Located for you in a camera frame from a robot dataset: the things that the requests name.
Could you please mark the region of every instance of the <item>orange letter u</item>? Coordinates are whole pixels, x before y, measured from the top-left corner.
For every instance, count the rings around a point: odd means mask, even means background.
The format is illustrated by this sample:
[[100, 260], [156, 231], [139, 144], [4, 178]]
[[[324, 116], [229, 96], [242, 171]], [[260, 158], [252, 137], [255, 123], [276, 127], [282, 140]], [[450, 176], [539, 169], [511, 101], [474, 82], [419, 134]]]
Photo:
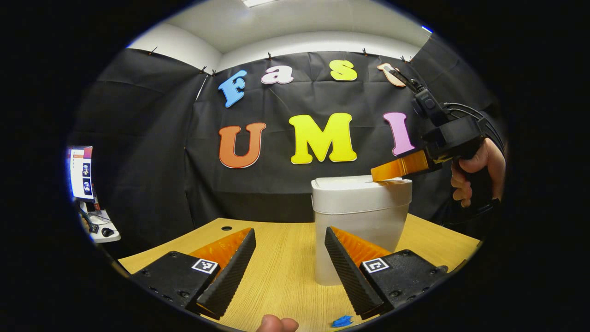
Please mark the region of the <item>orange letter u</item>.
[[266, 124], [262, 122], [251, 123], [246, 126], [250, 132], [250, 147], [248, 153], [239, 156], [235, 154], [235, 136], [240, 132], [239, 126], [224, 127], [219, 130], [221, 143], [219, 144], [219, 160], [229, 168], [245, 168], [251, 166], [260, 156], [260, 144], [262, 143], [262, 130]]

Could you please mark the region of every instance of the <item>white trash bin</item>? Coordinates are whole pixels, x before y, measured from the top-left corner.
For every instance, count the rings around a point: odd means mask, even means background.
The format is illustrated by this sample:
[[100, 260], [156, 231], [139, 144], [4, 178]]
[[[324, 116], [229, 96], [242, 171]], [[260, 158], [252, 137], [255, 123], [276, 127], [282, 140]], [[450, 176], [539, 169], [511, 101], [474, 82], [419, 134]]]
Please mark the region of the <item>white trash bin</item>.
[[391, 252], [401, 237], [412, 201], [412, 181], [393, 178], [373, 182], [371, 175], [317, 178], [312, 181], [316, 224], [316, 282], [341, 285], [324, 245], [334, 226]]

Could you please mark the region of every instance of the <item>computer monitor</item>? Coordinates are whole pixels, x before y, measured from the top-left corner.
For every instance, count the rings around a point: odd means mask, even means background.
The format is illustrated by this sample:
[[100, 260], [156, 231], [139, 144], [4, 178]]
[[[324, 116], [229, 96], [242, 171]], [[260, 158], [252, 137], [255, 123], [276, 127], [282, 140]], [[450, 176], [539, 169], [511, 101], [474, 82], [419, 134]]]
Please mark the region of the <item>computer monitor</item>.
[[66, 155], [67, 181], [72, 200], [94, 203], [92, 147], [70, 146]]

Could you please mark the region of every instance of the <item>black backdrop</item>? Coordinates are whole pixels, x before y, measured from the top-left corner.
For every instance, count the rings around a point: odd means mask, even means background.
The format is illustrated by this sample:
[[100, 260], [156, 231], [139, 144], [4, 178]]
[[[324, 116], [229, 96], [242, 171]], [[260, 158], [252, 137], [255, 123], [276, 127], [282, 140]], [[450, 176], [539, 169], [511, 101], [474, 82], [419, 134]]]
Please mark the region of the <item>black backdrop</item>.
[[[349, 60], [358, 77], [336, 81], [332, 60]], [[114, 256], [131, 255], [172, 240], [217, 217], [269, 222], [312, 222], [311, 180], [370, 174], [395, 159], [388, 112], [404, 113], [411, 143], [432, 128], [412, 109], [412, 92], [387, 81], [377, 66], [390, 63], [429, 87], [439, 102], [487, 109], [493, 98], [477, 76], [444, 44], [429, 40], [411, 61], [351, 52], [298, 53], [201, 73], [178, 60], [147, 51], [122, 51], [86, 94], [71, 144], [93, 145], [99, 202], [122, 234], [107, 244]], [[263, 84], [266, 69], [293, 69], [288, 84]], [[218, 90], [240, 70], [245, 95], [231, 107]], [[295, 165], [292, 116], [307, 114], [324, 129], [333, 113], [352, 116], [357, 159]], [[235, 153], [248, 151], [245, 127], [266, 123], [259, 159], [247, 168], [219, 160], [219, 130], [239, 126]], [[413, 180], [409, 212], [432, 222], [453, 214], [450, 165]]]
[[206, 74], [141, 50], [121, 52], [86, 92], [69, 143], [92, 145], [93, 181], [126, 256], [194, 229], [184, 192], [184, 143]]

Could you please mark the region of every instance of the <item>ceiling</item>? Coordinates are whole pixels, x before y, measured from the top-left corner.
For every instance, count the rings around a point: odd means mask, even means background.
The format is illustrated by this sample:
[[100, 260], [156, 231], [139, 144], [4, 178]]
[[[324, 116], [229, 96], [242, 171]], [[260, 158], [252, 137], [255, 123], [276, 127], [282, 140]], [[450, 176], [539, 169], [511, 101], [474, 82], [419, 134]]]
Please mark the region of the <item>ceiling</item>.
[[421, 24], [373, 0], [279, 0], [248, 8], [242, 0], [207, 0], [164, 23], [193, 33], [221, 53], [282, 35], [347, 31], [422, 47]]

